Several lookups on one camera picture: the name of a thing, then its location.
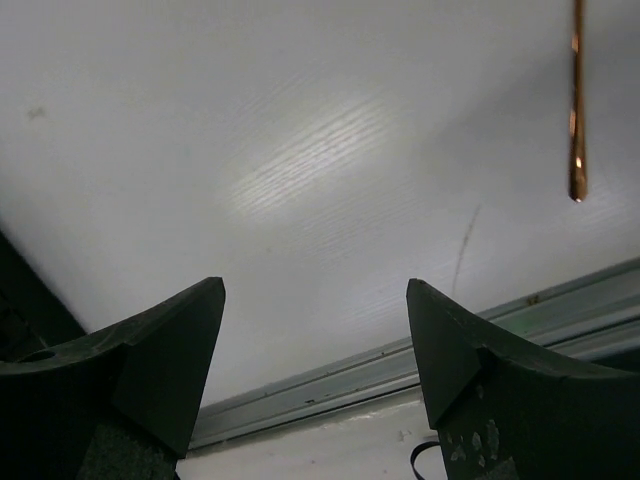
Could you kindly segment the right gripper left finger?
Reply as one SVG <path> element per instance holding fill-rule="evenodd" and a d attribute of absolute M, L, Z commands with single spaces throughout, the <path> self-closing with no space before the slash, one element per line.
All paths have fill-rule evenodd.
<path fill-rule="evenodd" d="M 208 277 L 109 327 L 1 366 L 5 479 L 173 479 L 225 304 Z"/>

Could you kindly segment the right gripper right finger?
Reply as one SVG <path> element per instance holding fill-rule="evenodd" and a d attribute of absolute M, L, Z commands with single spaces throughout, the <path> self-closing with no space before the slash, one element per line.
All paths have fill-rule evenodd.
<path fill-rule="evenodd" d="M 449 478 L 638 477 L 636 373 L 538 346 L 419 279 L 406 299 L 427 418 Z"/>

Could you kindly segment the copper fork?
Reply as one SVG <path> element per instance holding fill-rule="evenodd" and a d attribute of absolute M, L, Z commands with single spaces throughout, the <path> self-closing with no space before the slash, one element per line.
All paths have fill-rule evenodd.
<path fill-rule="evenodd" d="M 573 2 L 571 108 L 569 115 L 568 194 L 576 203 L 588 195 L 585 108 L 583 95 L 583 30 L 585 1 Z"/>

